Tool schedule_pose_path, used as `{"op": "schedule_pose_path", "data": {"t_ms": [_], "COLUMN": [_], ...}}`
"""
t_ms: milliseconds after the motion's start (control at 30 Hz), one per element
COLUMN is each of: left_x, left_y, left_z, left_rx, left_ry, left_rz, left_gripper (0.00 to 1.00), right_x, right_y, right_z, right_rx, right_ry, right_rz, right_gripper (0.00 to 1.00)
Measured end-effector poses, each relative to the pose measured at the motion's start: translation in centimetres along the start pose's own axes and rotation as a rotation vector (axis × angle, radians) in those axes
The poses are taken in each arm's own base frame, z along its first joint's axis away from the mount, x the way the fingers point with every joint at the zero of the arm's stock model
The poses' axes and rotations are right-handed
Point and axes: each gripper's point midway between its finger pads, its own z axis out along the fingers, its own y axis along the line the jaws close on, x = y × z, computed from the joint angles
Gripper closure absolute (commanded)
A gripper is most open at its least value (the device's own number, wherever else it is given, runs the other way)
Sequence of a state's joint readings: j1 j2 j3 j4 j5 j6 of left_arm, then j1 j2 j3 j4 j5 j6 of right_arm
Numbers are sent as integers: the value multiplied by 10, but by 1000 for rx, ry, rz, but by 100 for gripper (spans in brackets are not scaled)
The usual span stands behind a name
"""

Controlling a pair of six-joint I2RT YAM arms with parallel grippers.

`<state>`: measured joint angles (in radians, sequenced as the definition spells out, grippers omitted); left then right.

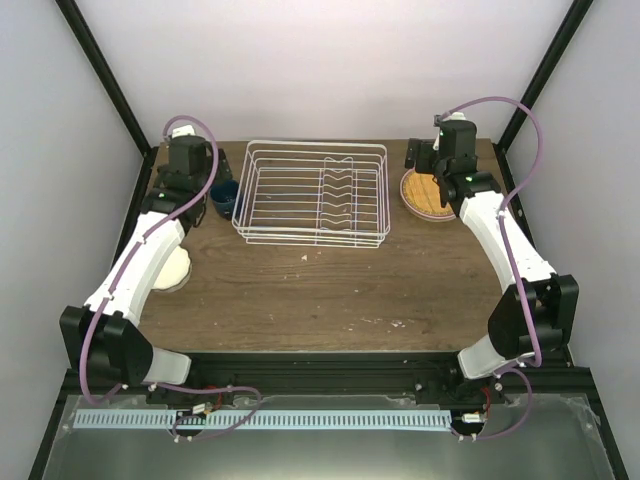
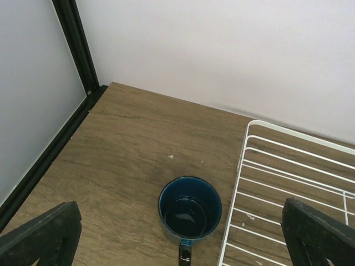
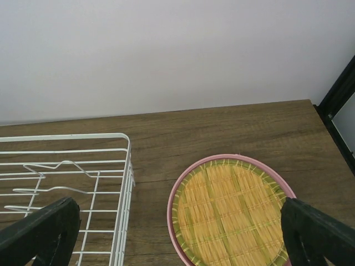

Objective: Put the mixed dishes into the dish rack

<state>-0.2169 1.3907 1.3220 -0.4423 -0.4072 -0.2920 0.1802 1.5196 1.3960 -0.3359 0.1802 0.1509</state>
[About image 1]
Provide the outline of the white wire dish rack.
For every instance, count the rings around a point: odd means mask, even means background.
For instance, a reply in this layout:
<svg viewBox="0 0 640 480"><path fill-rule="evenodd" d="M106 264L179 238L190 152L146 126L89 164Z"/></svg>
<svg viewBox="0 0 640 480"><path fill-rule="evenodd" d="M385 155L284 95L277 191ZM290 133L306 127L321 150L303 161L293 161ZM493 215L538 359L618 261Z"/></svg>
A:
<svg viewBox="0 0 640 480"><path fill-rule="evenodd" d="M248 244L377 248L391 228L382 144L253 140L232 225Z"/></svg>

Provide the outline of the white scalloped bowl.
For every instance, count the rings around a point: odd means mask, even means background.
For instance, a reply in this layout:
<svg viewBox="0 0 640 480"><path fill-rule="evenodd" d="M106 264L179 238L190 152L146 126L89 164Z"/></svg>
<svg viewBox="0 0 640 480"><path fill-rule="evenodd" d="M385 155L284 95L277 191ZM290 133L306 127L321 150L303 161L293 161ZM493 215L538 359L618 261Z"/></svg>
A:
<svg viewBox="0 0 640 480"><path fill-rule="evenodd" d="M189 280L192 262L189 252L176 247L164 263L152 289L159 292L174 292L181 289Z"/></svg>

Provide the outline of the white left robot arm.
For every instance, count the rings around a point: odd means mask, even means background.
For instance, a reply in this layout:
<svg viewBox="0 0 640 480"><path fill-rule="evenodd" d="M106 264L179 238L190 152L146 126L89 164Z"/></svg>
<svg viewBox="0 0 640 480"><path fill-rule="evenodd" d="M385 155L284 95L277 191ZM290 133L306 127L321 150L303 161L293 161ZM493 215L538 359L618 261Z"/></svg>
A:
<svg viewBox="0 0 640 480"><path fill-rule="evenodd" d="M169 384L184 404L203 395L205 381L190 370L190 357L153 346L139 322L161 274L173 286L188 279L191 263L180 245L201 223L212 184L231 176L224 151L213 142L196 135L169 138L168 161L159 167L120 257L85 304L66 307L60 317L69 361L90 404L103 401L91 394L90 376L112 381L111 395L141 384Z"/></svg>

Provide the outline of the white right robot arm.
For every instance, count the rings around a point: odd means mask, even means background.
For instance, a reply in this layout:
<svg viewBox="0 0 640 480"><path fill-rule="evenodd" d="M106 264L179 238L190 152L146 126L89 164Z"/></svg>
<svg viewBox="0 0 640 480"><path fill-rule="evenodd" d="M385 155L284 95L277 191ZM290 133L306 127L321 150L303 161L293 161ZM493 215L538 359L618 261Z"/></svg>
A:
<svg viewBox="0 0 640 480"><path fill-rule="evenodd" d="M568 344L579 286L537 252L509 211L498 181L479 169L476 125L461 112L439 116L435 125L434 141L409 140L405 165L433 177L441 205L474 234L502 289L487 334L458 353L458 368L444 378L447 396L465 403L479 392L480 380L509 367L540 365L543 354Z"/></svg>

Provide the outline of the dark blue ceramic mug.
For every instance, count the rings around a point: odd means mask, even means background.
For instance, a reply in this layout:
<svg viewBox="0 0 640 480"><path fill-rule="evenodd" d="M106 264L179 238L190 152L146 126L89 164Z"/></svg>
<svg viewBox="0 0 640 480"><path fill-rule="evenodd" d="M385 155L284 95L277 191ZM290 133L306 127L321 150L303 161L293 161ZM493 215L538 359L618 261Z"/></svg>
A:
<svg viewBox="0 0 640 480"><path fill-rule="evenodd" d="M209 195L216 213L225 220L231 220L236 208L239 183L228 180L211 187Z"/></svg>

